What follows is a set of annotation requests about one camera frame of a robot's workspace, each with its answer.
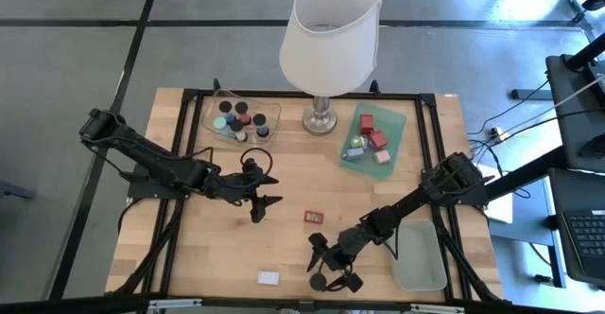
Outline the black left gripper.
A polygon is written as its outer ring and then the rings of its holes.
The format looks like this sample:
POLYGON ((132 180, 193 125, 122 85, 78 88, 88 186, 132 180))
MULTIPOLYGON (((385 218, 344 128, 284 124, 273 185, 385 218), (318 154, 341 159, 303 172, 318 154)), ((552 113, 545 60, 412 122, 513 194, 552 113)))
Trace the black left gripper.
POLYGON ((266 215, 267 208, 283 198, 258 196, 257 186, 278 182, 277 179, 266 174, 240 172, 221 176, 209 170, 202 182, 202 195, 209 199, 221 199, 232 205, 241 205, 245 201, 250 201, 251 221, 259 223, 266 215))

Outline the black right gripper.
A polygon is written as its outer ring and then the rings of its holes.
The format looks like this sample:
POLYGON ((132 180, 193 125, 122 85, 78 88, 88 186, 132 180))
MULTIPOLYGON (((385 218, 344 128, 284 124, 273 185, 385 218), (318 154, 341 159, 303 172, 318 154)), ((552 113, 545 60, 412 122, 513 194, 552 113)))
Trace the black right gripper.
MULTIPOLYGON (((345 270, 352 265, 357 255, 372 240, 373 234, 366 228, 350 228, 339 233, 337 243, 328 248, 327 238, 321 233, 314 233, 308 237, 312 245, 312 255, 306 271, 311 271, 322 260, 329 270, 345 270)), ((363 286, 363 281, 354 272, 344 271, 335 281, 327 285, 324 290, 336 292, 348 289, 356 293, 363 286)))

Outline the white sand hourglass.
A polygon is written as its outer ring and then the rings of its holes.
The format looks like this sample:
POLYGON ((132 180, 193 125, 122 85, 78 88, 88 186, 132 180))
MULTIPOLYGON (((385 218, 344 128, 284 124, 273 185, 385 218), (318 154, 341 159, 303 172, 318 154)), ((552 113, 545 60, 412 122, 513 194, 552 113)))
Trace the white sand hourglass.
POLYGON ((233 132, 234 138, 238 142, 246 142, 248 135, 244 129, 243 123, 239 119, 235 119, 230 124, 231 131, 233 132))

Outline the red sand hourglass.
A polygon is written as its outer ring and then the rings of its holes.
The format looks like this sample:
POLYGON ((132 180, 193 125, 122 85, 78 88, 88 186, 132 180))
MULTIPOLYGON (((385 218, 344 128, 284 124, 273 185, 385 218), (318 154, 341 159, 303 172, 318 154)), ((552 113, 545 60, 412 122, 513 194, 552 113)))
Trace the red sand hourglass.
POLYGON ((249 105, 245 101, 239 101, 234 106, 235 111, 238 115, 238 119, 244 126, 248 126, 251 123, 251 116, 248 113, 249 105))

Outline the teal plastic tray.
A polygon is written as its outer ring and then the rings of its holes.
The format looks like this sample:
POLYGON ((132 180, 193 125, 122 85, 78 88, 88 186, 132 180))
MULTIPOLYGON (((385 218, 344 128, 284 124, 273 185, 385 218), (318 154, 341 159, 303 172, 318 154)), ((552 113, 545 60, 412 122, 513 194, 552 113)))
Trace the teal plastic tray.
POLYGON ((355 108, 347 135, 343 141, 342 149, 340 151, 340 165, 375 179, 386 179, 391 177, 398 158, 405 127, 405 115, 370 103, 359 102, 355 108), (374 131, 382 131, 389 141, 389 144, 385 149, 389 152, 391 159, 386 164, 379 165, 376 163, 374 153, 378 149, 372 147, 370 140, 368 148, 364 149, 365 153, 362 158, 353 161, 344 159, 346 150, 352 148, 350 141, 354 135, 367 137, 369 139, 369 135, 362 135, 360 133, 359 117, 362 113, 371 113, 373 115, 374 131))

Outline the grey plastic bin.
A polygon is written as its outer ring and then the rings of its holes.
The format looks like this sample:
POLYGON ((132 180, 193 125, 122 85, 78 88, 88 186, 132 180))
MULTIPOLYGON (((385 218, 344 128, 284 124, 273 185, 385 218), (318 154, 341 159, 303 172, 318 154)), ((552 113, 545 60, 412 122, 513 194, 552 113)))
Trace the grey plastic bin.
POLYGON ((402 221, 388 244, 391 248, 398 248, 398 258, 391 256, 390 264, 393 279, 399 288, 432 291, 447 286, 440 244, 432 221, 402 221))

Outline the clear plastic bin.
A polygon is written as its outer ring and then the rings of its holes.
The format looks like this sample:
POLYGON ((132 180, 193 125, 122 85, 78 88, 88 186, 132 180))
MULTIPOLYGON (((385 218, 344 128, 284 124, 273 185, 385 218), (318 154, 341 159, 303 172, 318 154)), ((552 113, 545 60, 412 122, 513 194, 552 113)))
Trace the clear plastic bin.
POLYGON ((277 102, 270 101, 267 98, 261 98, 260 96, 242 96, 231 91, 219 90, 214 92, 211 96, 204 98, 202 103, 201 126, 212 134, 215 134, 219 139, 237 144, 261 146, 266 144, 270 140, 271 136, 276 133, 281 117, 281 111, 281 106, 277 102), (248 113, 251 116, 251 123, 248 126, 244 126, 244 129, 248 135, 246 142, 236 141, 234 135, 232 138, 222 137, 214 130, 214 119, 218 116, 222 116, 218 105, 221 101, 225 100, 230 101, 233 104, 232 113, 236 116, 236 119, 238 119, 238 115, 234 108, 235 104, 239 101, 245 101, 248 103, 248 113), (252 118, 257 113, 263 113, 267 118, 269 135, 265 138, 261 138, 256 134, 255 126, 252 123, 252 118))

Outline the silver table lamp white shade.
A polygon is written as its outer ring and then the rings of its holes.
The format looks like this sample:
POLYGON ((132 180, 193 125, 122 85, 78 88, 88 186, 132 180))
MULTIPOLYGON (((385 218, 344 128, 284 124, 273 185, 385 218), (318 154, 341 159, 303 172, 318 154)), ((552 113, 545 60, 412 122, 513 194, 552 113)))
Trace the silver table lamp white shade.
POLYGON ((313 97, 303 128, 325 135, 337 124, 330 99, 358 88, 377 65, 382 0, 294 0, 280 48, 285 79, 313 97))

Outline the white paper sheet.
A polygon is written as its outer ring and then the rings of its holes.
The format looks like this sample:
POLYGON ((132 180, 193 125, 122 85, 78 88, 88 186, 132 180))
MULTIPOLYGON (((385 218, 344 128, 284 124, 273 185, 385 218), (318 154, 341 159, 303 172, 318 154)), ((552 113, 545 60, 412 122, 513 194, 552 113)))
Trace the white paper sheet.
POLYGON ((507 224, 513 223, 513 196, 507 194, 490 201, 484 210, 488 218, 507 224))

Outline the black laptop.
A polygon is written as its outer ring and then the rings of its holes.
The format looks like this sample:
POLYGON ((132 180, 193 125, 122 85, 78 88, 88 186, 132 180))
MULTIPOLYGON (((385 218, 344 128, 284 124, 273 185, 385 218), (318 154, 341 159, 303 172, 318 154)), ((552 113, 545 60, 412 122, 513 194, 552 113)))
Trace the black laptop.
POLYGON ((548 171, 568 275, 605 288, 605 176, 548 171))

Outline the black side desk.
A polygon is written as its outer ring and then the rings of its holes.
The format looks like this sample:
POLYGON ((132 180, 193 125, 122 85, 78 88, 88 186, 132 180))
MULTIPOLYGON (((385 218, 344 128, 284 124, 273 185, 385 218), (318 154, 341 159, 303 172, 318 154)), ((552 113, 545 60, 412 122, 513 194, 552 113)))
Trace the black side desk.
MULTIPOLYGON (((569 70, 561 56, 545 59, 547 78, 558 104, 591 81, 583 73, 569 70)), ((605 173, 605 157, 581 157, 579 151, 594 137, 605 133, 605 111, 587 88, 556 107, 566 165, 569 168, 605 173)))

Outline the silver metal bracket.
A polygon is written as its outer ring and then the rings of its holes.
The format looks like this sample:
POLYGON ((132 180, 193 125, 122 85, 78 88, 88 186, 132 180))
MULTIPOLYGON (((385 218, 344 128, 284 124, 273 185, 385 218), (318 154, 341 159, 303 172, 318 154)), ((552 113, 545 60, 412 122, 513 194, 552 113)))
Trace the silver metal bracket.
POLYGON ((464 307, 434 304, 411 304, 410 311, 423 314, 466 314, 464 307))
POLYGON ((162 299, 162 300, 152 300, 148 303, 148 310, 153 311, 162 311, 174 308, 188 308, 188 307, 197 307, 202 306, 202 300, 200 298, 190 299, 190 298, 178 298, 178 299, 162 299))

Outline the black aluminium table frame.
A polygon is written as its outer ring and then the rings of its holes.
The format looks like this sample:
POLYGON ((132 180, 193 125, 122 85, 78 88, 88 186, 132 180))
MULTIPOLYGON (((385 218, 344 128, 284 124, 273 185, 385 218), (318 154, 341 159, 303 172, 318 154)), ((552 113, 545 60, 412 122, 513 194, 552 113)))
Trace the black aluminium table frame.
POLYGON ((200 298, 205 306, 290 306, 302 312, 363 308, 406 310, 409 304, 461 305, 476 300, 470 280, 459 267, 450 270, 447 290, 411 292, 398 288, 389 268, 389 252, 371 245, 356 259, 363 279, 356 293, 319 293, 308 283, 311 256, 308 237, 315 226, 303 221, 306 210, 321 212, 319 227, 329 239, 371 209, 392 204, 413 191, 421 174, 447 154, 468 148, 455 96, 434 94, 350 93, 333 105, 339 120, 329 135, 303 130, 300 118, 310 97, 293 91, 246 90, 281 106, 278 130, 268 141, 279 182, 272 192, 283 199, 254 224, 245 207, 192 195, 184 203, 177 241, 147 281, 151 290, 165 288, 172 297, 200 298), (338 155, 355 107, 366 102, 406 116, 406 127, 393 175, 376 180, 340 165, 338 155), (257 283, 260 270, 280 273, 278 286, 257 283))

